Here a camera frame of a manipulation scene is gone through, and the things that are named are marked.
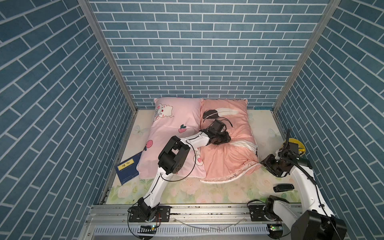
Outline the salmon feather print pillow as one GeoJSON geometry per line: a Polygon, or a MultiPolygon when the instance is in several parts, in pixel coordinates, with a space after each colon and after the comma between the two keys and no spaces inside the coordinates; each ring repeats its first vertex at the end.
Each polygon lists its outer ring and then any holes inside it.
{"type": "Polygon", "coordinates": [[[249,175],[261,167],[258,146],[249,124],[248,101],[206,99],[201,105],[201,128],[206,129],[214,120],[227,126],[229,143],[209,144],[200,148],[208,184],[223,184],[249,175]]]}

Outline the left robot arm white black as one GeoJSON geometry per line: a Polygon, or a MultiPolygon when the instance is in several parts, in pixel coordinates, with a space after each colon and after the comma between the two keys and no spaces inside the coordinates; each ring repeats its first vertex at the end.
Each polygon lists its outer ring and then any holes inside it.
{"type": "Polygon", "coordinates": [[[148,192],[138,199],[135,213],[141,221],[149,222],[159,216],[157,208],[161,196],[173,176],[182,169],[190,150],[207,145],[221,145],[231,141],[227,126],[215,119],[206,129],[186,138],[173,136],[159,154],[158,170],[148,192]]]}

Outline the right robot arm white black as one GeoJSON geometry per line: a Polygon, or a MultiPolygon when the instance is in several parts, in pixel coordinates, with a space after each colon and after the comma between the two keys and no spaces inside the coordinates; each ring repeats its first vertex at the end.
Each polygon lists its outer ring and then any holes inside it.
{"type": "Polygon", "coordinates": [[[297,190],[302,212],[293,210],[291,203],[270,195],[263,208],[269,221],[284,223],[293,240],[343,240],[347,234],[346,223],[337,218],[327,205],[315,180],[313,167],[302,157],[298,143],[286,139],[275,155],[270,154],[262,162],[269,173],[277,178],[291,176],[295,184],[279,184],[276,193],[297,190]]]}

